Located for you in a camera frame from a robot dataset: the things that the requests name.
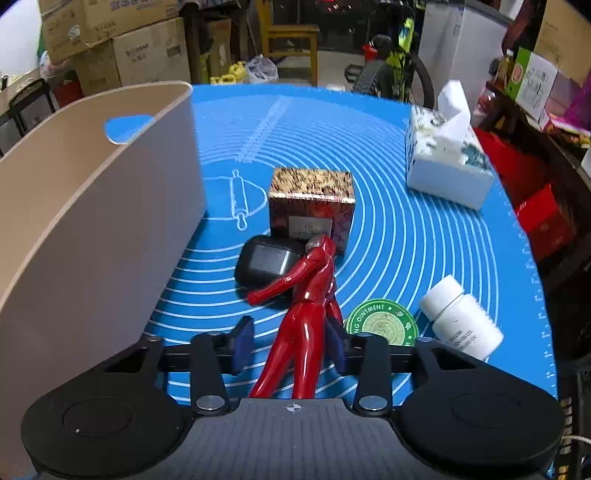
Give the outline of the green round ointment tin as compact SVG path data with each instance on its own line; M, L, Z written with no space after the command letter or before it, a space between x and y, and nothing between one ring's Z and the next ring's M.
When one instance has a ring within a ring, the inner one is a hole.
M346 321L346 331L351 335L379 335L394 346L413 346L420 335L414 316L388 299L367 300L356 306Z

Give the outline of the red Ultraman action figure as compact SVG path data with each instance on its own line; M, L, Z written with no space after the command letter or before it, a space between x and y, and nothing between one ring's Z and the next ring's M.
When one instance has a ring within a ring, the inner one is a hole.
M325 320L342 321L342 312L335 299L335 263L337 249L328 235L308 241L305 255L287 274L269 285L247 294L250 305L259 305L290 290L290 306L280 322L266 364L249 396L269 398L294 366L294 387L291 397L315 397L318 376L325 355Z

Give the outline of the beige plastic storage bin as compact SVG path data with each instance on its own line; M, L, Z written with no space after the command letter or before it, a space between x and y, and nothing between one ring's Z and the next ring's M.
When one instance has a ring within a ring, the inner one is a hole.
M1 160L1 475L40 396L135 343L204 216L190 84L58 110Z

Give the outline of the black earbuds case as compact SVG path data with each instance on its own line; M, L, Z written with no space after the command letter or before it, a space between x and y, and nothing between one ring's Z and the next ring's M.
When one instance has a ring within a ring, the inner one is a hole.
M304 246L290 239L256 235L245 242L235 265L235 283L245 290L269 285L304 256Z

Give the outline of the blue silicone baking mat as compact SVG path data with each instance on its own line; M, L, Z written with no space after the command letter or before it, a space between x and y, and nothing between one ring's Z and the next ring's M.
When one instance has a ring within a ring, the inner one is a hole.
M252 317L249 364L228 378L232 397L262 371L283 308L252 307L235 284L243 243L269 231L266 192L276 167L348 171L356 208L335 278L342 312L388 299L413 314L446 276L474 295L504 339L491 363L555 392L544 294L527 237L499 184L481 210L406 185L404 104L318 88L198 86L192 95L206 214L182 253L145 333L184 344Z

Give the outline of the patterned brown gift box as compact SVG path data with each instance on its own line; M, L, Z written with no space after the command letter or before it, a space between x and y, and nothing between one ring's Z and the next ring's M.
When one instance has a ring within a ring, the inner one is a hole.
M273 237L304 242L327 235L339 255L346 252L356 208L352 173L276 167L267 203Z

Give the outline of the white tissue pack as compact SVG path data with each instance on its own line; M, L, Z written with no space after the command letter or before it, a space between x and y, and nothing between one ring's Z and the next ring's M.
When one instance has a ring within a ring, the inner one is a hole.
M407 186L478 211L495 174L471 125L462 83L448 81L437 102L436 110L411 108L405 143Z

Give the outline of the yellow oil jug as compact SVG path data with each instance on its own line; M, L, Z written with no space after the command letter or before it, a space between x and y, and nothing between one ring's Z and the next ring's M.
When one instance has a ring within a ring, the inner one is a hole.
M245 62L236 62L229 66L228 73L221 76L211 76L211 85L235 85L243 84L249 80L249 74L245 69Z

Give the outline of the clear plastic bag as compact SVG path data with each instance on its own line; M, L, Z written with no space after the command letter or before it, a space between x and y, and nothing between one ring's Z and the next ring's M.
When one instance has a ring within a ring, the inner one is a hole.
M279 71L276 64L262 54L247 61L245 71L249 78L249 84L252 85L276 83L279 80Z

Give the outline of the green black bicycle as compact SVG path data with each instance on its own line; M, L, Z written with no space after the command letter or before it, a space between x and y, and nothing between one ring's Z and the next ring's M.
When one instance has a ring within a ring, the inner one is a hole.
M363 64L346 67L355 93L432 109L433 81L418 52L425 1L370 1Z

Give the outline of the large lower cardboard box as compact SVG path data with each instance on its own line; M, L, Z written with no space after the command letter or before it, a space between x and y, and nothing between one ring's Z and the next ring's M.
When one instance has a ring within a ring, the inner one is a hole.
M84 95L134 84L190 81L183 18L109 39L73 58Z

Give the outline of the green white carton box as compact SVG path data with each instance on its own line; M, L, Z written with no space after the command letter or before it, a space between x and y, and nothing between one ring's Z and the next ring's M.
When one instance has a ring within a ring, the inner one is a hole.
M551 62L530 50L520 48L505 95L538 121L545 111L557 75L558 69Z

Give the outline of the wooden chair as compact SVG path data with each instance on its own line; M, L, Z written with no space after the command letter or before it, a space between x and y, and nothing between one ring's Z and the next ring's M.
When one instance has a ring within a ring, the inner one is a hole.
M271 1L256 0L257 17L259 17L260 40L262 52L266 58L307 57L310 60L310 83L318 86L318 35L317 25L311 24L274 24L271 12ZM273 48L273 41L296 40L301 45Z

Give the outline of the white chest freezer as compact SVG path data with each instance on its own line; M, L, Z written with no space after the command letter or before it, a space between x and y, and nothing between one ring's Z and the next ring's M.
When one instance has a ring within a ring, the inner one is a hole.
M474 109L489 80L491 62L502 56L501 43L512 21L480 1L429 1L419 57L434 90L459 80Z

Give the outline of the upper stacked cardboard box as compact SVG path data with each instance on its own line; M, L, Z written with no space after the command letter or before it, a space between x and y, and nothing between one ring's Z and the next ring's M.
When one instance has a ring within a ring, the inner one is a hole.
M42 37L58 64L106 40L178 15L173 0L39 1Z

